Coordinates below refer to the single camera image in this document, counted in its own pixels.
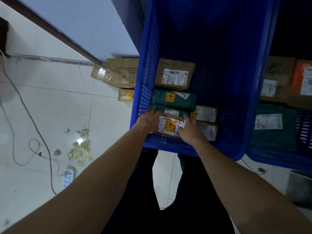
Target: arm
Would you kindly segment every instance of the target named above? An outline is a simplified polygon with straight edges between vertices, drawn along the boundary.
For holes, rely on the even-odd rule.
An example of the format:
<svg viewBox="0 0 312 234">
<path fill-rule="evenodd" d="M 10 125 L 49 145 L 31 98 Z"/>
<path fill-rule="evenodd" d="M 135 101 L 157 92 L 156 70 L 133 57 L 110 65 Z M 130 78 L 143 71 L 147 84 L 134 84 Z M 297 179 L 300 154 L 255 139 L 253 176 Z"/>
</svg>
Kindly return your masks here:
<svg viewBox="0 0 312 234">
<path fill-rule="evenodd" d="M 7 229 L 9 233 L 100 233 L 118 205 L 160 112 L 148 110 L 64 191 Z"/>
<path fill-rule="evenodd" d="M 257 174 L 214 148 L 184 117 L 181 138 L 200 156 L 213 186 L 240 233 L 312 233 L 310 221 L 278 190 Z"/>
</svg>

